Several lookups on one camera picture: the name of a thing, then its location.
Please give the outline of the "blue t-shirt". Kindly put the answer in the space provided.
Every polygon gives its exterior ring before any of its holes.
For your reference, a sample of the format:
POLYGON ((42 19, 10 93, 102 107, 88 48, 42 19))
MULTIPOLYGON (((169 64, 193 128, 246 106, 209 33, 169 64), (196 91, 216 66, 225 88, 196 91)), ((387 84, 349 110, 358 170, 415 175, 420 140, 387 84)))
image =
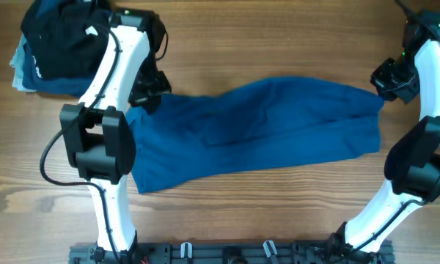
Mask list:
POLYGON ((218 96, 165 94, 129 109, 141 194, 212 175, 319 164, 376 153, 383 100, 307 77, 272 77, 218 96))

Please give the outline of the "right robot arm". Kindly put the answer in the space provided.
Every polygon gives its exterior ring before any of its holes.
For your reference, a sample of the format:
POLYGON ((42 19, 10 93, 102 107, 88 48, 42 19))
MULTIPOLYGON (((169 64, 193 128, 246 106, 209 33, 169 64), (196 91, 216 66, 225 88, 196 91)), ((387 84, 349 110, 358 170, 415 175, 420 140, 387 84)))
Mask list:
POLYGON ((406 15, 403 52, 371 75, 380 97, 404 103, 428 96, 419 122, 389 151, 385 180, 361 213, 342 223, 315 254, 324 263, 382 263, 385 238, 409 214, 440 197, 440 18, 436 12, 406 15))

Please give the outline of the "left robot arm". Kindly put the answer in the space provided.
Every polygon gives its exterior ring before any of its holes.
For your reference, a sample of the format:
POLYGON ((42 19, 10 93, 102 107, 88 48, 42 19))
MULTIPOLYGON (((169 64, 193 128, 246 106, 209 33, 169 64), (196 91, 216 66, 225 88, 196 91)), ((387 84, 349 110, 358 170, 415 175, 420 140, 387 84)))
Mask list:
POLYGON ((69 263, 140 263, 136 228, 128 205, 127 181, 136 145, 125 113, 140 106, 155 111, 172 88, 157 68, 168 33, 158 14, 116 9, 107 27, 108 45, 89 89, 60 112, 70 165, 92 195, 98 239, 70 248, 69 263))

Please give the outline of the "navy folded shirt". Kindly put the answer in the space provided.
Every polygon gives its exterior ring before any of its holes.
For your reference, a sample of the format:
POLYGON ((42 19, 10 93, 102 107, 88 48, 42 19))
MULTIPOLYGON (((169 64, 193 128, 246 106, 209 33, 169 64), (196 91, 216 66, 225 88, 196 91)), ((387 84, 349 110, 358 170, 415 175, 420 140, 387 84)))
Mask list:
MULTIPOLYGON (((97 24, 96 28, 99 33, 106 33, 109 41, 109 34, 106 31, 100 30, 101 28, 105 27, 97 24)), ((95 72, 95 74, 89 77, 44 79, 40 77, 39 70, 35 65, 35 58, 31 53, 29 61, 25 62, 25 68, 23 71, 25 74, 23 85, 28 89, 58 95, 71 95, 79 98, 87 91, 98 70, 95 72)))

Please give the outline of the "black folded shirt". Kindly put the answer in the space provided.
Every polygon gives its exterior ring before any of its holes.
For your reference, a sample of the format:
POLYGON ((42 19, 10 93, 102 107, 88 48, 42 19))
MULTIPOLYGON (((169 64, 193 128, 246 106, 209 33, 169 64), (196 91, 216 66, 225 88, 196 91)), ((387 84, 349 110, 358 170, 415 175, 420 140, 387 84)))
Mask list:
POLYGON ((108 35, 109 1, 36 0, 21 22, 41 78, 89 77, 97 71, 108 35))

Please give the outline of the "light grey folded shirt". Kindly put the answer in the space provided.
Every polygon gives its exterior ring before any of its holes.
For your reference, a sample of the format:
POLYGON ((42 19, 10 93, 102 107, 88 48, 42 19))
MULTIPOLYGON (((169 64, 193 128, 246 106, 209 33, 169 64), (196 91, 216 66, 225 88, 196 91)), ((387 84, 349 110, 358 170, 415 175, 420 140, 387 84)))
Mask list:
POLYGON ((22 34, 19 44, 15 49, 15 53, 10 60, 10 67, 14 70, 14 77, 12 80, 12 87, 19 92, 35 92, 33 89, 28 89, 23 85, 23 80, 25 77, 24 68, 25 62, 29 61, 31 56, 29 46, 25 36, 22 34))

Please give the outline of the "left white rail clip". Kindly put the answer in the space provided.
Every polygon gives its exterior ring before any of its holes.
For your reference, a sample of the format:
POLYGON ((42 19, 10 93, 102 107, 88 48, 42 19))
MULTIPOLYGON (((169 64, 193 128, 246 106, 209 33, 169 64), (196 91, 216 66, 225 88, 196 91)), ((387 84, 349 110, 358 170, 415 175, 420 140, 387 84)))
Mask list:
POLYGON ((183 242, 180 245, 180 258, 191 259, 193 255, 193 246, 190 242, 183 242))

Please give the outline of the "white rail clip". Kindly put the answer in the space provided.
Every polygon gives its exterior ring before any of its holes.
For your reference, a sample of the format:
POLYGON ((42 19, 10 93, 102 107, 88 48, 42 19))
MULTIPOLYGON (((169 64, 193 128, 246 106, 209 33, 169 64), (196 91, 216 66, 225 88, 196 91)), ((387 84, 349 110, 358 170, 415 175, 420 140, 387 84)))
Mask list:
POLYGON ((180 258, 191 259, 193 255, 193 246, 190 242, 183 242, 180 245, 180 258))
POLYGON ((272 240, 266 240, 263 243, 263 249, 267 258, 273 258, 277 256, 276 246, 272 240))

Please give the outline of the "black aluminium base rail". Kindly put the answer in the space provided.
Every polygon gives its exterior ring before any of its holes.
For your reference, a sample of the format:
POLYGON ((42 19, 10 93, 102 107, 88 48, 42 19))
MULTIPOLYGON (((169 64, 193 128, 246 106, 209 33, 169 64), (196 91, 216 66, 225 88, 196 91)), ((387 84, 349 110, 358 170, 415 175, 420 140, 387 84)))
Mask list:
POLYGON ((277 256, 267 258, 263 243, 203 243, 193 246, 191 259, 180 258, 180 245, 171 243, 139 243, 120 253, 121 263, 150 264, 228 264, 228 263, 383 263, 395 264, 391 241, 384 241, 376 253, 356 253, 342 259, 340 255, 326 255, 323 241, 294 241, 275 243, 277 256))

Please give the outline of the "right white rail clip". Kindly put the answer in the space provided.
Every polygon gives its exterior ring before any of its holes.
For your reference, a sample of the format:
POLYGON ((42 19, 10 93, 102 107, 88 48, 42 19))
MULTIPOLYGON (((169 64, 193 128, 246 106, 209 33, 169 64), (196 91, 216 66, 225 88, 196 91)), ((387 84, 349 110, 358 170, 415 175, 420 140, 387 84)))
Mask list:
POLYGON ((267 258, 273 258, 277 256, 276 246, 272 240, 266 240, 263 243, 263 249, 267 258))

